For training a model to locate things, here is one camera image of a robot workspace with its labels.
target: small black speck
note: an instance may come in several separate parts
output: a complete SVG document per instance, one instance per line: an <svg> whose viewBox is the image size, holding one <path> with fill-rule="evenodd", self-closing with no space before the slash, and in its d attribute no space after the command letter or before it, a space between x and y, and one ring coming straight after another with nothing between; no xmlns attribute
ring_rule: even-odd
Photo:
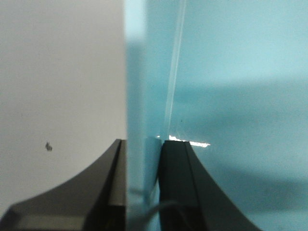
<svg viewBox="0 0 308 231"><path fill-rule="evenodd" d="M47 151L51 152L52 151L52 147L50 146L49 142L46 143L45 148Z"/></svg>

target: light blue wall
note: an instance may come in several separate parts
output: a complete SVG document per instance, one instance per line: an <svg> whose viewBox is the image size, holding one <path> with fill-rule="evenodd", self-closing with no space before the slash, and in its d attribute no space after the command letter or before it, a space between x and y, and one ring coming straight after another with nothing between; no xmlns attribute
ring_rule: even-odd
<svg viewBox="0 0 308 231"><path fill-rule="evenodd" d="M156 173L178 1L127 1L128 226L158 201ZM157 217L148 230L155 230Z"/></svg>
<svg viewBox="0 0 308 231"><path fill-rule="evenodd" d="M308 2L188 1L170 134L262 230L308 230Z"/></svg>
<svg viewBox="0 0 308 231"><path fill-rule="evenodd" d="M308 2L126 10L128 220L155 202L157 136L172 135L211 144L197 155L262 230L308 230Z"/></svg>

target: black curved edge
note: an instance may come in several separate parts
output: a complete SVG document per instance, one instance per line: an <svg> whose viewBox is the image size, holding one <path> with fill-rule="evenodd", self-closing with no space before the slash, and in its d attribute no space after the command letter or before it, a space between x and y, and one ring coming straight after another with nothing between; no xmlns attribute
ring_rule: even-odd
<svg viewBox="0 0 308 231"><path fill-rule="evenodd" d="M189 142L165 141L159 163L162 231L260 231L214 182Z"/></svg>
<svg viewBox="0 0 308 231"><path fill-rule="evenodd" d="M110 224L119 214L123 222L117 222L115 230L124 230L125 206L108 203L124 146L125 141L115 140L101 157L72 179L12 205L0 221L0 231L113 230Z"/></svg>

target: white wall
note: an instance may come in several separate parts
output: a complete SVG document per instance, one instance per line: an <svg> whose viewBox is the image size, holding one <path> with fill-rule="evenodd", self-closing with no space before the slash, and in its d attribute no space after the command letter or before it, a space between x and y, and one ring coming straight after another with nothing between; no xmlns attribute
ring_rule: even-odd
<svg viewBox="0 0 308 231"><path fill-rule="evenodd" d="M122 11L120 0L0 1L0 216L126 138Z"/></svg>

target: cable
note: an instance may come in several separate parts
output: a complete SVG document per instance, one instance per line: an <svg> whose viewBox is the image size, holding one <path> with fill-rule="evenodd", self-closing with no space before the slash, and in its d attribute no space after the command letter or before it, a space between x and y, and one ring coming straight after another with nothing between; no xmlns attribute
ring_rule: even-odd
<svg viewBox="0 0 308 231"><path fill-rule="evenodd" d="M141 219L138 220L138 222L135 223L134 228L136 230L142 230L151 218L158 213L159 211L162 211L164 209L168 208L174 208L176 211L178 211L179 215L181 216L185 226L188 228L189 231L195 231L194 228L191 227L187 220L187 216L185 214L184 206L181 205L179 202L176 201L163 201L159 203L158 205L152 207Z"/></svg>

